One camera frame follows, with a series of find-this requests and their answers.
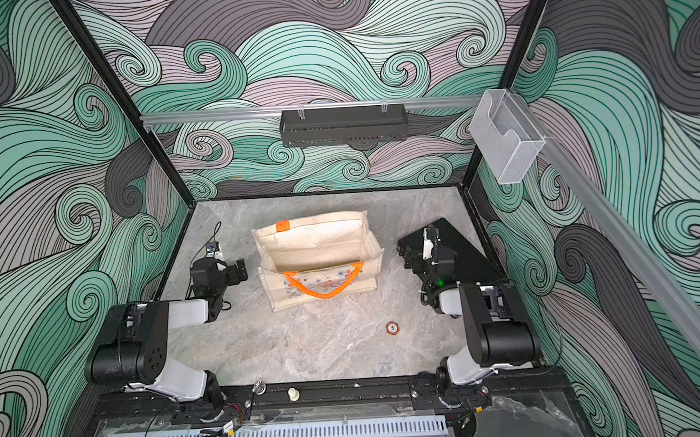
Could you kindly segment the clear acrylic wall holder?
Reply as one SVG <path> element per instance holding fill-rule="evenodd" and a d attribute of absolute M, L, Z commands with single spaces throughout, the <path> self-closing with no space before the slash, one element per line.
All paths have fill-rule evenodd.
<path fill-rule="evenodd" d="M 469 131 L 501 185 L 522 182 L 546 144 L 525 99 L 508 89 L 486 90 Z"/>

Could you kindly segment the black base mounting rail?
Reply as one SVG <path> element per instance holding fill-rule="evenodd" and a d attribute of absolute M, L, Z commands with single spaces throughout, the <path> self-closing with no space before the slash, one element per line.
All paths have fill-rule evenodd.
<path fill-rule="evenodd" d="M 480 384 L 438 389 L 435 374 L 368 377 L 289 383 L 270 383 L 263 394 L 255 394 L 251 385 L 224 386 L 222 405 L 199 400 L 174 403 L 152 393 L 108 393 L 100 398 L 95 419 L 140 418 L 169 415 L 176 423 L 197 423 L 220 414 L 224 419 L 256 421 L 277 411 L 356 405 L 393 404 L 422 409 L 462 409 L 467 405 L 486 405 L 493 396 L 511 393 L 564 391 L 570 382 L 560 368 L 500 371 Z M 288 389 L 300 391 L 300 399 L 291 401 Z"/>

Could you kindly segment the cream round knob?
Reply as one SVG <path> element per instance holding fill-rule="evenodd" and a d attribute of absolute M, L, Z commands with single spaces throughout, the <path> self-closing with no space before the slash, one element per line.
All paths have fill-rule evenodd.
<path fill-rule="evenodd" d="M 295 387 L 290 387 L 288 389 L 288 396 L 291 401 L 298 401 L 300 399 L 300 391 Z"/>

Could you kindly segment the beige floral canvas tote bag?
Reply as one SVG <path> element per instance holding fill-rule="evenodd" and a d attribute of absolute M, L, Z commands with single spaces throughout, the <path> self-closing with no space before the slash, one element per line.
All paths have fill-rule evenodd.
<path fill-rule="evenodd" d="M 253 231 L 273 311 L 378 290 L 384 249 L 365 211 L 286 219 Z"/>

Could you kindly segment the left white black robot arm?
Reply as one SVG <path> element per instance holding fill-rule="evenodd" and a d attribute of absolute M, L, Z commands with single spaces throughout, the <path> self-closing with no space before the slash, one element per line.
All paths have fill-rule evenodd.
<path fill-rule="evenodd" d="M 214 256 L 194 261 L 183 300 L 124 303 L 110 307 L 86 361 L 90 384 L 150 391 L 177 403 L 225 403 L 217 377 L 169 356 L 175 329 L 214 322 L 228 307 L 226 290 L 249 279 L 246 263 Z"/>

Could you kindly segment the aluminium right wall rail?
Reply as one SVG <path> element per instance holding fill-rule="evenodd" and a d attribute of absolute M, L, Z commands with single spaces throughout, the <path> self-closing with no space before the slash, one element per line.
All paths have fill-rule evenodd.
<path fill-rule="evenodd" d="M 650 250 L 613 204 L 596 189 L 577 168 L 572 156 L 562 148 L 557 136 L 546 131 L 545 126 L 533 114 L 527 102 L 515 92 L 506 91 L 512 99 L 515 111 L 528 120 L 528 125 L 545 141 L 541 149 L 552 162 L 573 194 L 587 208 L 605 237 L 616 248 L 625 264 L 642 276 L 644 284 L 659 302 L 663 311 L 672 319 L 687 342 L 700 357 L 700 309 L 682 290 L 660 259 Z"/>

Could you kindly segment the clear round knob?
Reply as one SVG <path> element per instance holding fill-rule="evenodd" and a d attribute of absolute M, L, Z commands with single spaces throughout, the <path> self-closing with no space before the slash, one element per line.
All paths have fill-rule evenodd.
<path fill-rule="evenodd" d="M 266 384 L 260 379 L 256 380 L 252 387 L 252 391 L 257 394 L 263 394 L 266 391 Z"/>

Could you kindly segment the aluminium wall rail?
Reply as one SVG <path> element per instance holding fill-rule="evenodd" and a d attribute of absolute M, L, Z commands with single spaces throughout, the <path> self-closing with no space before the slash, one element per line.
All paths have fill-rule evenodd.
<path fill-rule="evenodd" d="M 300 117 L 304 117 L 307 111 L 314 110 L 329 110 L 334 108 L 358 108 L 358 107 L 375 107 L 388 108 L 389 106 L 402 105 L 408 111 L 413 110 L 432 110 L 432 109 L 465 109 L 477 106 L 481 101 L 481 94 L 464 95 L 464 96 L 445 96 L 445 97 L 418 97 L 398 100 L 379 100 L 379 101 L 352 101 L 347 103 L 320 103 L 320 104 L 301 104 L 287 106 L 268 106 L 254 108 L 238 108 L 227 107 L 224 109 L 217 108 L 216 110 L 203 111 L 177 111 L 170 113 L 155 112 L 155 114 L 141 115 L 141 123 L 146 127 L 151 126 L 166 126 L 171 124 L 190 124 L 203 122 L 222 122 L 222 121 L 249 121 L 255 119 L 280 118 L 283 112 L 297 112 Z"/>
<path fill-rule="evenodd" d="M 616 248 L 625 264 L 642 276 L 644 284 L 659 302 L 663 311 L 672 319 L 687 342 L 700 357 L 700 309 L 682 290 L 660 259 L 650 250 L 613 204 L 596 189 L 577 168 L 572 156 L 562 148 L 557 136 L 546 131 L 545 126 L 533 114 L 527 102 L 515 92 L 506 91 L 512 99 L 515 111 L 528 120 L 528 125 L 545 141 L 541 149 L 552 162 L 573 194 L 587 208 L 605 237 Z"/>

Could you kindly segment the aluminium back wall rail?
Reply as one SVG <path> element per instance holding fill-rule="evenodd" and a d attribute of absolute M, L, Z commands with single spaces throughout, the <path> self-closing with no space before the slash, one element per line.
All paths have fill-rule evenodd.
<path fill-rule="evenodd" d="M 171 124 L 190 124 L 203 122 L 222 122 L 222 121 L 249 121 L 255 119 L 280 118 L 283 112 L 297 112 L 300 117 L 304 117 L 307 111 L 314 110 L 329 110 L 334 108 L 358 108 L 358 107 L 375 107 L 388 108 L 389 106 L 402 105 L 408 111 L 413 110 L 432 110 L 432 109 L 465 109 L 477 106 L 481 101 L 481 94 L 464 95 L 464 96 L 445 96 L 445 97 L 418 97 L 398 100 L 379 100 L 379 101 L 352 101 L 347 103 L 320 103 L 320 104 L 301 104 L 287 106 L 268 106 L 254 108 L 238 108 L 227 107 L 224 109 L 217 108 L 216 110 L 203 111 L 177 111 L 170 113 L 155 112 L 155 114 L 141 115 L 141 123 L 146 127 L 151 126 L 166 126 Z"/>

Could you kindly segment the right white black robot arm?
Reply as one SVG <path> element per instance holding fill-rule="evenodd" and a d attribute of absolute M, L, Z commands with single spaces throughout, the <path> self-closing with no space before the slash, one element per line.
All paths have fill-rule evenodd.
<path fill-rule="evenodd" d="M 404 267 L 421 280 L 420 303 L 464 322 L 465 345 L 442 360 L 438 389 L 480 384 L 488 376 L 530 366 L 540 351 L 526 320 L 514 314 L 502 275 L 471 243 L 399 241 Z"/>

